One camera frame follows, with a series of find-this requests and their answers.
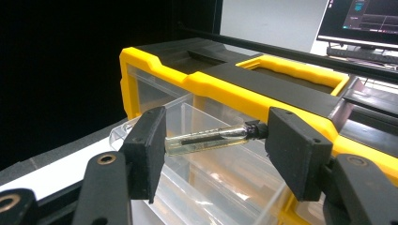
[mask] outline yellow storage organizer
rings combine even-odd
[[[268,120],[269,107],[279,107],[291,111],[333,142],[332,154],[334,156],[341,153],[348,153],[369,158],[380,167],[395,186],[398,186],[397,158],[340,136],[328,118],[280,102],[278,99],[262,96],[205,74],[204,72],[196,71],[192,74],[186,74],[172,69],[164,66],[158,56],[136,48],[124,49],[120,54],[123,102],[129,119],[140,115],[141,110],[139,97],[137,96],[136,79],[129,75],[128,65],[185,89],[197,96],[219,101],[239,112],[246,113],[264,122]],[[348,81],[346,75],[326,68],[303,65],[298,62],[269,55],[237,63],[237,67],[264,67],[282,71],[283,73],[309,80],[313,83],[322,83],[330,86],[333,88],[333,91],[330,93],[331,95],[337,95]]]

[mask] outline computer monitor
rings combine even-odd
[[[329,0],[316,39],[398,51],[398,0]]]

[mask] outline screw hole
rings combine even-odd
[[[108,224],[108,219],[105,217],[99,217],[91,223],[92,225],[106,225]]]
[[[356,166],[367,166],[368,163],[360,157],[347,157],[347,160]]]
[[[9,194],[0,197],[0,213],[6,212],[8,209],[14,207],[20,200],[21,197],[17,194]]]
[[[97,162],[99,165],[107,165],[107,164],[113,163],[115,160],[116,160],[115,155],[107,154],[107,155],[100,156],[97,159]]]

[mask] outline dark wall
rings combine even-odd
[[[167,18],[161,0],[2,2],[0,170],[125,118],[118,56]]]

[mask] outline plastic bin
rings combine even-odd
[[[168,134],[228,126],[195,109],[191,94],[165,105]],[[110,145],[118,150],[139,118],[114,128]],[[155,203],[150,208],[165,224],[276,224],[277,200],[285,187],[267,158],[264,143],[165,157]]]

